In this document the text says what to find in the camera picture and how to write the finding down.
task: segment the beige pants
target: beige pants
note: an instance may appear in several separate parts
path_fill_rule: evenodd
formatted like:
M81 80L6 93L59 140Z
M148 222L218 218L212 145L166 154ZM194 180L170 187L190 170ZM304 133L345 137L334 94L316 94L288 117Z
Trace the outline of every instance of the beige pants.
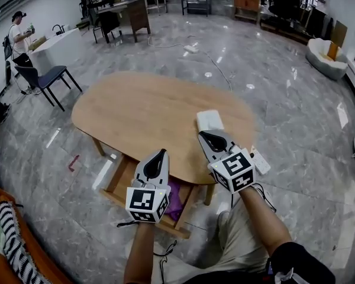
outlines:
M225 249L216 265L200 269L183 262L172 253L168 255L168 261L163 265L166 284L184 283L197 275L209 272L226 270L262 271L266 267L267 251L256 237L249 214L241 199L232 208L226 226L225 230L221 230L221 232L227 233ZM127 257L129 257L132 243L127 245ZM163 249L155 244L154 252L163 253ZM159 269L160 259L161 257L154 256L151 280L153 284L161 284L162 282Z

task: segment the dark blue chair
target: dark blue chair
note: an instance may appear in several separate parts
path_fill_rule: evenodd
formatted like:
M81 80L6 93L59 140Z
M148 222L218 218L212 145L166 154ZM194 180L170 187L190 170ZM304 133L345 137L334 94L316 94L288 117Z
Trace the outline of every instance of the dark blue chair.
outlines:
M74 78L72 78L71 74L69 73L69 71L67 70L66 66L63 65L58 65L58 66L54 66L52 69L50 69L46 75L44 76L40 76L38 77L38 71L37 69L35 69L34 67L23 67L23 66L15 66L14 68L16 68L16 70L21 74L21 76L23 76L25 78L25 80L32 86L35 86L37 88L39 88L42 93L44 94L44 96L46 97L47 100L49 100L49 102L51 103L52 106L55 106L54 103L52 103L52 101L50 100L50 98L46 95L45 93L45 89L47 89L50 93L50 95L54 98L54 100L57 102L57 104L59 105L59 107L62 109L62 111L64 111L64 108L61 106L61 104L59 103L59 101L57 100L57 98L55 98L54 94L51 92L50 90L50 86L51 84L53 84L56 80L58 80L58 78L61 78L62 81L64 82L64 84L67 85L67 87L69 89L71 89L71 87L67 84L66 80L63 78L63 74L64 72L67 73L68 77L70 77L70 79L72 80L72 82L76 85L76 87L81 91L82 89L80 88L80 86L76 83L76 81L74 80Z

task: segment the oval wooden tabletop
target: oval wooden tabletop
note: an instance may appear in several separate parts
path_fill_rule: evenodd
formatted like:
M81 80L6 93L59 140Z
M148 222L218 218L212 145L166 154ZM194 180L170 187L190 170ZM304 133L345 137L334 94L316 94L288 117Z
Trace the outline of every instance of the oval wooden tabletop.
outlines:
M217 109L225 131L249 151L254 141L250 108L232 93L151 73L117 72L91 86L75 104L74 125L138 161L165 148L170 175L211 184L198 141L196 113Z

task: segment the black bag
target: black bag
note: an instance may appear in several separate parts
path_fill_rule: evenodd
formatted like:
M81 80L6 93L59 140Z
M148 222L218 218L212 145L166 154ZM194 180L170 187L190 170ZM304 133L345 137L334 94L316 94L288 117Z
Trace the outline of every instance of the black bag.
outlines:
M12 49L12 46L11 46L11 42L9 40L9 32L11 31L12 26L9 28L8 35L6 35L4 37L4 42L2 43L2 46L4 47L5 60L7 58L11 57L12 54L13 54L13 49Z

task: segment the white marker cube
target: white marker cube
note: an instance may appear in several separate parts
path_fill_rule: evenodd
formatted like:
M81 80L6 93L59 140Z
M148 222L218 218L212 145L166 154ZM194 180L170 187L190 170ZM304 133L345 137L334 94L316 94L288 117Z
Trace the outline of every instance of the white marker cube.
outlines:
M231 193L236 193L250 186L255 180L255 165L247 149L209 165L216 182L224 186Z
M134 221L159 223L168 204L165 189L127 189L125 209Z

